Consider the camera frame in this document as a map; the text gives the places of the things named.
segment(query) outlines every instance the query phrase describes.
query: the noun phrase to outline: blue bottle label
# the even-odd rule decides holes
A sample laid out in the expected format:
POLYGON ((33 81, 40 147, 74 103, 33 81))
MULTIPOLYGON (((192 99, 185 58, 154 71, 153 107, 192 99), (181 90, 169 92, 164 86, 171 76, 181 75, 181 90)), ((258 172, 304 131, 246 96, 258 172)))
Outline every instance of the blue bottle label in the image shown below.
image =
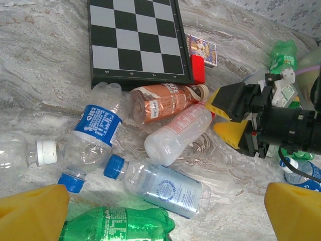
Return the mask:
MULTIPOLYGON (((321 179, 321 170, 319 167, 317 167, 316 165, 314 165, 313 163, 309 162, 310 165, 312 166, 312 176, 321 179)), ((321 191, 321 183, 316 182, 314 180, 310 180, 308 178, 305 178, 305 182, 301 183, 301 184, 295 184, 295 186, 298 187, 303 187, 303 188, 307 188, 307 189, 311 189, 317 192, 321 191)))
POLYGON ((182 173, 159 165, 156 178, 145 201, 192 218, 198 209, 202 184, 182 173))
POLYGON ((89 134, 112 147, 122 120, 113 112, 90 104, 75 127, 75 131, 89 134))

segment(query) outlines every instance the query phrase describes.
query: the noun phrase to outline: water bottle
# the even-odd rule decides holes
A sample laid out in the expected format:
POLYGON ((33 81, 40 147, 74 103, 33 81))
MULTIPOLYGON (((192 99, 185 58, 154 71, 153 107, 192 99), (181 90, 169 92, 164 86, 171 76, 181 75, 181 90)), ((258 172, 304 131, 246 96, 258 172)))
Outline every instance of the water bottle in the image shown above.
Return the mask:
POLYGON ((86 174, 97 170, 110 155, 122 121, 127 118, 128 101, 117 83, 101 82, 91 91, 84 113, 63 150, 67 166, 58 184, 79 193, 86 174))
MULTIPOLYGON (((306 160, 296 161, 291 157, 285 158, 296 169, 321 179, 321 170, 313 163, 306 160)), ((293 173, 282 160, 280 160, 279 165, 284 170, 284 177, 288 183, 298 187, 321 191, 321 183, 293 173)))
POLYGON ((183 150, 203 134, 214 114, 204 108, 204 102, 192 105, 179 113, 168 125, 150 134, 145 150, 152 161, 169 166, 183 150))
POLYGON ((112 155, 104 175, 120 180, 125 189, 143 200, 199 221, 206 217, 211 189, 193 178, 150 159, 126 162, 112 155))
POLYGON ((55 141, 35 141, 29 145, 18 133, 0 133, 0 183, 3 187, 15 185, 33 163, 42 166, 56 162, 55 141))

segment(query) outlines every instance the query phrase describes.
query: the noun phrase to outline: green plastic bottle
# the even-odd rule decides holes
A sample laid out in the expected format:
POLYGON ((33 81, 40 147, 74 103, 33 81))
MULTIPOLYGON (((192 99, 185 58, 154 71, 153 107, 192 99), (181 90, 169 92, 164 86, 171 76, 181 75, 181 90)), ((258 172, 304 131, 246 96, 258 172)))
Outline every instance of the green plastic bottle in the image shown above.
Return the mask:
POLYGON ((168 241, 174 228, 162 208, 97 207, 66 221, 59 241, 168 241))
MULTIPOLYGON (((288 108, 295 109, 295 108, 301 108, 300 102, 299 101, 293 101, 288 108)), ((285 149, 281 149, 283 155, 286 157, 291 157, 294 160, 313 160, 315 157, 315 154, 309 153, 309 152, 303 152, 303 151, 298 151, 298 152, 293 152, 292 155, 288 154, 285 149)))
POLYGON ((297 47, 292 39, 286 42, 278 40, 270 53, 270 72, 279 74, 286 68, 296 71, 296 52, 297 47))

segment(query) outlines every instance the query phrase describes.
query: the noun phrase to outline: plastic bottle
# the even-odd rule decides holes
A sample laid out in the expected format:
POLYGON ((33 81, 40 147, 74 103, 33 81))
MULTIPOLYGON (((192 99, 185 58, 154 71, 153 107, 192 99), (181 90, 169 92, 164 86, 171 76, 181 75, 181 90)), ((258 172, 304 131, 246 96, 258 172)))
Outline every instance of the plastic bottle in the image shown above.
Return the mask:
POLYGON ((161 208, 97 207, 65 222, 59 241, 168 241, 174 228, 174 221, 161 208))
POLYGON ((168 125, 146 138, 145 150, 154 162, 169 166, 182 154, 187 145, 207 130, 214 114, 204 108, 204 104, 199 102, 188 107, 168 125))
POLYGON ((211 189, 193 178, 150 159, 126 162, 112 155, 104 175, 120 180, 125 189, 143 200, 186 218, 203 220, 211 198, 211 189))
POLYGON ((42 166, 55 162, 55 141, 36 141, 29 145, 26 138, 18 133, 0 133, 0 183, 3 187, 15 185, 33 163, 42 166))
POLYGON ((208 98, 209 89, 203 84, 164 83, 133 89, 130 96, 133 102, 131 115, 136 123, 144 124, 177 114, 208 98))
POLYGON ((270 53, 270 72, 279 74, 286 68, 296 71, 296 52, 297 47, 292 39, 286 42, 278 40, 270 53))
POLYGON ((118 135, 122 121, 128 116, 128 101, 117 83, 97 84, 82 118, 70 134, 63 155, 67 169, 58 184, 79 193, 86 174, 97 170, 118 135))
MULTIPOLYGON (((319 179, 321 178, 321 170, 319 169, 319 167, 317 167, 313 163, 306 160, 296 161, 291 157, 285 157, 285 158, 296 169, 302 172, 305 172, 306 174, 309 174, 313 177, 317 177, 319 179)), ((315 191, 321 191, 321 183, 318 183, 314 180, 310 180, 306 177, 302 177, 298 174, 293 173, 282 160, 280 160, 279 165, 285 171, 284 177, 288 183, 298 187, 303 187, 303 188, 307 188, 315 191)))

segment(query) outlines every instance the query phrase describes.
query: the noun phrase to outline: marble surface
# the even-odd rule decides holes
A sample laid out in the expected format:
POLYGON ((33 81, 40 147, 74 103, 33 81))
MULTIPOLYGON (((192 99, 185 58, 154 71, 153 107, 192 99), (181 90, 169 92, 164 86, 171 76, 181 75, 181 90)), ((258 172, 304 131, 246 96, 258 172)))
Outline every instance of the marble surface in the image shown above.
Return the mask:
POLYGON ((321 41, 321 1, 228 0, 279 24, 321 41))
MULTIPOLYGON (((17 131, 30 143, 57 138, 78 120, 90 93, 86 1, 4 1, 0 0, 0 131, 17 131)), ((299 58, 316 47, 312 38, 226 2, 181 0, 180 8, 186 33, 217 44, 219 65, 206 70, 211 91, 263 67, 277 39, 294 39, 299 58)), ((127 160, 146 157, 144 139, 169 121, 137 126, 125 120, 114 152, 127 160)), ((263 202, 268 183, 283 181, 274 161, 239 155, 210 128, 172 167, 212 189, 204 222, 170 213, 176 222, 173 240, 276 240, 263 202)), ((0 197, 56 183, 60 173, 59 164, 32 165, 15 187, 0 186, 0 197)), ((80 196, 92 205, 151 207, 128 198, 120 182, 104 178, 101 169, 87 176, 80 196)))

